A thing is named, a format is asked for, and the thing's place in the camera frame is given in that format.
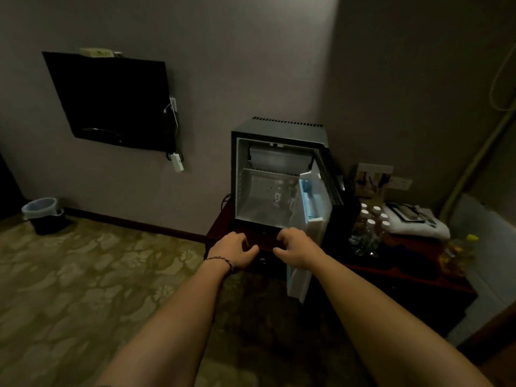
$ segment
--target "braided bracelet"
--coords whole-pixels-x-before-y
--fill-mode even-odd
[[[205,260],[225,260],[229,265],[230,272],[233,273],[233,264],[223,256],[209,256]]]

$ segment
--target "black trash bin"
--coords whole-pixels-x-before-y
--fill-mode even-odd
[[[25,218],[30,220],[36,234],[48,235],[61,231],[68,225],[64,210],[58,209],[56,198],[40,198],[22,207]]]

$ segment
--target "fridge door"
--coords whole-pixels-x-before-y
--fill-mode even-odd
[[[331,210],[330,195],[321,179],[317,162],[314,162],[309,172],[299,176],[289,226],[305,231],[313,241],[320,245]],[[303,303],[311,278],[310,271],[287,266],[287,294]]]

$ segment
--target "left forearm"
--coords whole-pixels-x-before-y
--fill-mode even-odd
[[[227,271],[224,261],[204,262],[121,350],[97,385],[193,385]]]

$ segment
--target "dark wooden table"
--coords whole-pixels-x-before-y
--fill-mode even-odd
[[[229,232],[244,233],[250,246],[257,244],[260,247],[259,255],[248,270],[286,280],[286,265],[272,253],[274,247],[284,247],[276,240],[279,229],[264,231],[263,226],[234,220],[234,217],[231,199],[206,235],[206,253]],[[449,279],[441,272],[438,257],[443,247],[440,242],[420,237],[387,236],[384,243],[378,259],[354,255],[346,236],[343,236],[342,247],[325,251],[446,336],[464,318],[464,310],[477,293],[466,279]],[[326,295],[313,278],[303,307],[317,307],[323,298],[326,299]]]

